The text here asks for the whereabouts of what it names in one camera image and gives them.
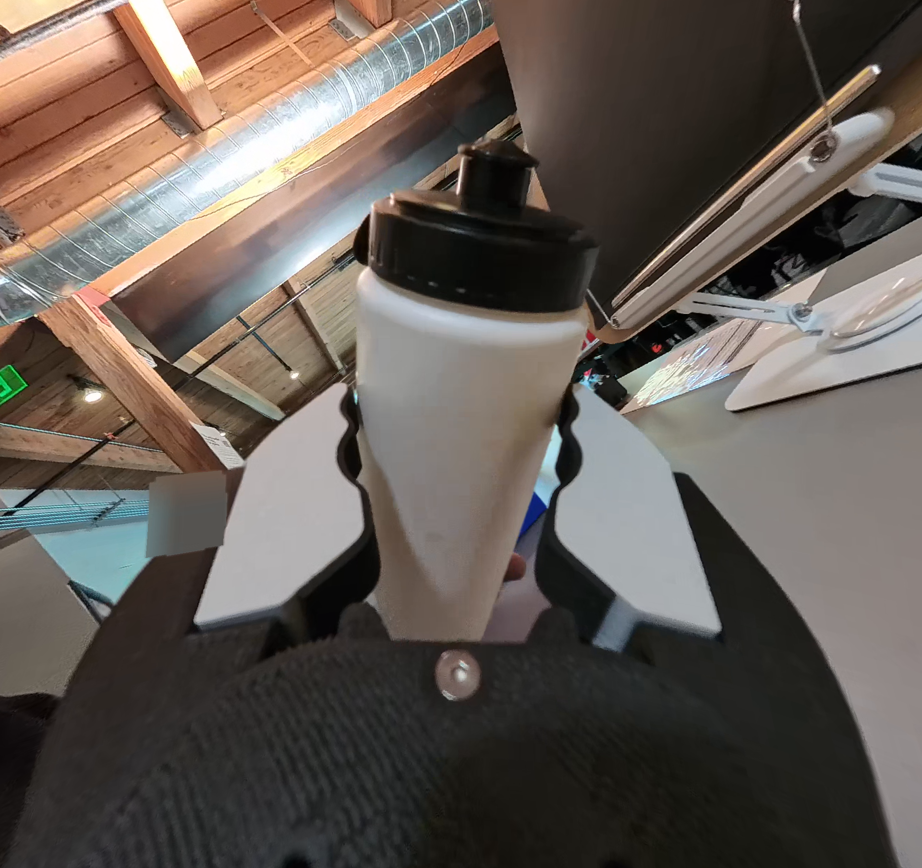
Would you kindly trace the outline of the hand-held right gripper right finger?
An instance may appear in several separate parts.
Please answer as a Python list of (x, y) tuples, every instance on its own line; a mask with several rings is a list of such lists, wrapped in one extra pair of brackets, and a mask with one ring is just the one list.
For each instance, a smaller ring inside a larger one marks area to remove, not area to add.
[(536, 584), (579, 639), (624, 651), (642, 626), (717, 639), (722, 624), (673, 471), (592, 390), (574, 385), (558, 421), (554, 490)]

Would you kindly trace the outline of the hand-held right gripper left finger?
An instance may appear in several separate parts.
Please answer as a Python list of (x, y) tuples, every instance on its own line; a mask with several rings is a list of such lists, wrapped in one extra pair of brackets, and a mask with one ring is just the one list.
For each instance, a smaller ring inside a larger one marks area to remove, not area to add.
[(336, 384), (247, 460), (198, 630), (271, 621), (285, 632), (336, 632), (345, 609), (372, 593), (380, 559), (359, 481), (359, 425), (352, 389)]

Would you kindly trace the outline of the white water bottle black cap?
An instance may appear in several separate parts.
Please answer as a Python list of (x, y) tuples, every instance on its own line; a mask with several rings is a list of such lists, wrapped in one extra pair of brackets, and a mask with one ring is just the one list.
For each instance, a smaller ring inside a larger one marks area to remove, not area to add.
[(536, 159), (459, 149), (452, 191), (376, 201), (356, 232), (362, 481), (392, 639), (479, 641), (587, 331), (597, 244), (530, 206)]

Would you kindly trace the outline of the person's left hand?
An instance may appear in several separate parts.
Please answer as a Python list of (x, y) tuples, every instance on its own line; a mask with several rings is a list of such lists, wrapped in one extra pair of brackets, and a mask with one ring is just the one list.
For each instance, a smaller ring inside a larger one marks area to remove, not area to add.
[(490, 643), (522, 644), (547, 608), (548, 602), (536, 584), (533, 567), (522, 555), (513, 553), (484, 639)]

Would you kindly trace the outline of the black panel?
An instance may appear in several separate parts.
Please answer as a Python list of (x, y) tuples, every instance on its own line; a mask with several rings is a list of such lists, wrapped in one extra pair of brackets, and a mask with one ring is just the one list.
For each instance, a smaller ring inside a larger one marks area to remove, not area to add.
[[(882, 106), (920, 59), (920, 0), (802, 0), (827, 95), (867, 65)], [(788, 0), (495, 0), (551, 210), (599, 245), (594, 295), (630, 279), (820, 105)]]

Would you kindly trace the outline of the wooden backing board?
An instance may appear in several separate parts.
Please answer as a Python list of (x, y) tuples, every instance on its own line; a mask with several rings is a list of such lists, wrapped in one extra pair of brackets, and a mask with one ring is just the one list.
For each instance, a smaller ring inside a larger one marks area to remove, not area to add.
[(890, 84), (882, 101), (834, 126), (830, 153), (815, 150), (823, 113), (808, 116), (616, 294), (610, 316), (591, 300), (589, 331), (607, 344), (631, 338), (915, 139), (920, 68)]

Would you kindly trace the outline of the silver air duct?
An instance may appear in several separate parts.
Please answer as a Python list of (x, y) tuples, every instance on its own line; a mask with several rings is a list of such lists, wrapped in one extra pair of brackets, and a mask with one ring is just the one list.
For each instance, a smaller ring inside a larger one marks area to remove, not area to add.
[(493, 25), (493, 0), (429, 0), (2, 252), (2, 325), (26, 321), (239, 193)]

